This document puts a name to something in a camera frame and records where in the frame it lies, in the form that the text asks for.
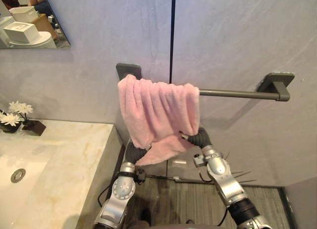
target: artificial flower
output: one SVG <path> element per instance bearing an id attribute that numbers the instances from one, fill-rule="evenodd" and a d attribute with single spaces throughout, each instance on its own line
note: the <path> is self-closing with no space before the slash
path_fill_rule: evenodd
<path id="1" fill-rule="evenodd" d="M 20 114 L 30 114 L 33 112 L 31 105 L 21 104 L 18 113 Z"/>
<path id="2" fill-rule="evenodd" d="M 9 103 L 8 110 L 11 113 L 19 114 L 29 114 L 33 112 L 33 108 L 31 105 L 27 105 L 26 103 L 19 103 L 19 101 Z"/>
<path id="3" fill-rule="evenodd" d="M 13 114 L 7 114 L 1 115 L 1 123 L 4 123 L 5 125 L 11 125 L 11 126 L 15 126 L 15 124 L 19 123 L 20 118 L 18 115 L 13 115 Z"/>
<path id="4" fill-rule="evenodd" d="M 20 105 L 21 103 L 19 103 L 19 101 L 11 102 L 9 103 L 8 111 L 11 113 L 17 113 L 20 110 Z"/>

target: mirror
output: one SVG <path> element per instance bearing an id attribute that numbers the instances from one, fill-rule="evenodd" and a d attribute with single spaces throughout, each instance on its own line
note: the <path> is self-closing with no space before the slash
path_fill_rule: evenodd
<path id="1" fill-rule="evenodd" d="M 0 49 L 66 49 L 48 0 L 0 0 Z"/>

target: towel bar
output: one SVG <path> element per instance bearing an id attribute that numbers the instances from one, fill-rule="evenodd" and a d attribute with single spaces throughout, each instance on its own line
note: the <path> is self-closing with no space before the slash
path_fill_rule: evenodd
<path id="1" fill-rule="evenodd" d="M 133 74 L 137 79 L 142 78 L 141 67 L 135 64 L 116 65 L 119 79 L 123 79 L 127 74 Z M 290 99 L 286 87 L 294 79 L 292 73 L 270 73 L 268 74 L 255 92 L 200 89 L 202 96 L 218 96 L 248 99 L 270 99 L 286 102 Z"/>

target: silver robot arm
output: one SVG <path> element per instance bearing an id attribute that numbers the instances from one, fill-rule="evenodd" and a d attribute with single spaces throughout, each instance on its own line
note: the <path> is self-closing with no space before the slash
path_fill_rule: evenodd
<path id="1" fill-rule="evenodd" d="M 94 229 L 120 229 L 126 215 L 127 204 L 135 192 L 135 182 L 138 174 L 135 163 L 147 151 L 133 146 L 130 142 L 126 147 L 126 162 L 122 163 L 117 180 L 112 185 L 112 193 L 98 213 Z"/>
<path id="2" fill-rule="evenodd" d="M 216 185 L 218 194 L 237 224 L 237 229 L 272 229 L 266 218 L 258 213 L 248 195 L 232 176 L 228 162 L 217 152 L 204 128 L 195 136 L 182 135 L 201 148 L 203 155 L 195 155 L 197 167 L 207 166 L 207 171 Z"/>

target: sink drain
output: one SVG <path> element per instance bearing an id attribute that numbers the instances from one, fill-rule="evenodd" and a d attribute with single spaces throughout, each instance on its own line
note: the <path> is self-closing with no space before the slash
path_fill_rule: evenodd
<path id="1" fill-rule="evenodd" d="M 18 169 L 11 175 L 11 182 L 18 183 L 25 176 L 25 169 Z"/>

